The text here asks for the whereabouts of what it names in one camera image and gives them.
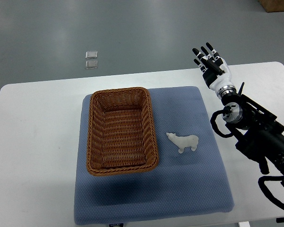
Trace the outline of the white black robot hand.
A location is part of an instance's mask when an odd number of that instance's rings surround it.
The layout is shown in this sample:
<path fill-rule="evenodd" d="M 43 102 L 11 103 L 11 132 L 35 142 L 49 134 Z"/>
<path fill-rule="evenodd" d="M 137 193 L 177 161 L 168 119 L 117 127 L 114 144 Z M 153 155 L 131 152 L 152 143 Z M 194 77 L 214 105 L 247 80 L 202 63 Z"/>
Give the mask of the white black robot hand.
<path fill-rule="evenodd" d="M 202 46 L 200 50 L 193 48 L 192 52 L 196 56 L 194 63 L 201 70 L 207 87 L 213 90 L 219 99 L 226 94 L 236 93 L 226 61 L 210 43 L 206 43 L 206 47 Z"/>

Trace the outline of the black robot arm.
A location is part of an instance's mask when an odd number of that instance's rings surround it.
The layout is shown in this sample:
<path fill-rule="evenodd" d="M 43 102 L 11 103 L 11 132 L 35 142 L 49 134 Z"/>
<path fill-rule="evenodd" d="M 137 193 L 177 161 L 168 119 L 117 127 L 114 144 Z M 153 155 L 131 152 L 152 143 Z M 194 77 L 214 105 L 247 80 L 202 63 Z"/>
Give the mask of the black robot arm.
<path fill-rule="evenodd" d="M 236 149 L 257 162 L 261 173 L 269 173 L 270 160 L 284 175 L 284 126 L 274 114 L 241 92 L 233 85 L 225 85 L 217 93 L 226 111 L 226 127 L 238 141 Z"/>

